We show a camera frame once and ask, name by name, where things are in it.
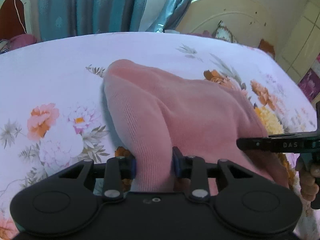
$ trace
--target pink flower print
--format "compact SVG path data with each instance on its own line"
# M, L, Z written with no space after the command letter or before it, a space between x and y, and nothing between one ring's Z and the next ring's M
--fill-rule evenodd
M83 134L87 129L100 126L99 118L101 114L95 107L78 106L68 115L68 121L72 123L77 134Z
M39 141L59 117L59 110L54 108L55 104L41 105L31 111L31 117L28 119L28 138L33 141Z
M0 239L10 240L14 238L19 231L17 230L11 218L5 219L0 212Z

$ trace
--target bed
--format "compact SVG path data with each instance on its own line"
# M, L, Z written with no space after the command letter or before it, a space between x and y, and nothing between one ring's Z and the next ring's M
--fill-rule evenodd
M243 17L244 27L250 17ZM261 24L269 26L266 16L261 19L252 22L260 26L257 30ZM211 31L201 26L184 30ZM262 32L270 42L276 40L272 26ZM102 90L102 76L115 60L129 59L182 78L209 79L241 90L274 133L315 130L312 105L269 55L253 48L255 44L254 39L245 46L192 35L103 33L38 43L0 55L0 238L11 239L17 233L9 206L20 190L80 160L104 163L118 147L125 147L108 125ZM298 155L286 158L293 190L300 195L293 170ZM95 193L101 194L101 182ZM320 212L302 202L295 232L302 239L316 240Z
M193 0L176 31L214 33L223 21L238 42L257 48L261 39L277 43L275 22L270 12L254 0Z

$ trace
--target flower print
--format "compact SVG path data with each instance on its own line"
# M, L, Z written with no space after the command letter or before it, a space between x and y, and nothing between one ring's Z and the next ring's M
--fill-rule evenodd
M0 239L10 240L14 238L19 231L17 230L12 218L5 219L0 212Z
M28 119L28 138L33 141L39 141L59 117L59 110L54 108L55 104L41 105L31 111L31 117Z
M263 124L264 128L267 130L268 135L274 134L283 134L284 128L279 122L277 116L270 111L267 107L262 106L261 108L256 107L254 109L257 116L259 117L261 123ZM292 189L297 182L296 179L296 171L291 168L287 157L283 153L276 153L276 156L280 160L281 164L285 167L288 176L288 183L289 187Z
M58 122L41 140L39 158L50 176L77 162L83 141L70 122Z
M0 141L2 144L4 144L4 148L9 144L9 147L11 144L14 144L14 140L17 136L14 136L18 130L17 123L11 123L10 119L8 120L7 124L4 125L4 129L1 129L0 133Z
M268 105L272 111L275 111L276 108L278 108L277 96L270 94L266 87L262 86L255 80L251 80L250 84L252 87L252 91L258 96L258 99L261 104L263 104L264 106Z
M205 71L204 76L207 80L218 83L224 87L233 89L233 90L238 90L240 91L245 97L248 95L248 92L246 90L246 86L243 83L242 86L239 85L239 83L232 77L229 76L223 76L218 73L218 71L213 70L213 71Z
M72 123L77 134L84 133L85 130L91 130L100 125L99 118L101 114L95 109L95 106L77 106L71 111L67 119Z
M119 146L117 148L117 150L115 151L115 157L118 157L118 156L129 157L130 155L131 155L131 152L129 150L123 148L122 146ZM122 180L122 188L123 188L124 192L127 192L130 190L131 183L132 183L131 179L123 179Z

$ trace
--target pink pillow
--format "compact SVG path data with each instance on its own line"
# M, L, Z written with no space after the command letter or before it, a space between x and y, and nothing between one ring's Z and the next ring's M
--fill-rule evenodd
M189 35L199 36L199 37L205 37L205 38L212 38L212 35L208 31L203 31L202 34L200 33L188 33Z
M37 43L35 36L31 34L21 34L10 39L9 50L19 49Z

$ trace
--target teal curtain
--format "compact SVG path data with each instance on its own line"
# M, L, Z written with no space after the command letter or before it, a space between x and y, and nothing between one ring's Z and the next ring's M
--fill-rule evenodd
M147 0L39 0L43 41L138 31Z
M192 0L167 0L158 18L147 29L147 32L174 30L182 20L191 1Z

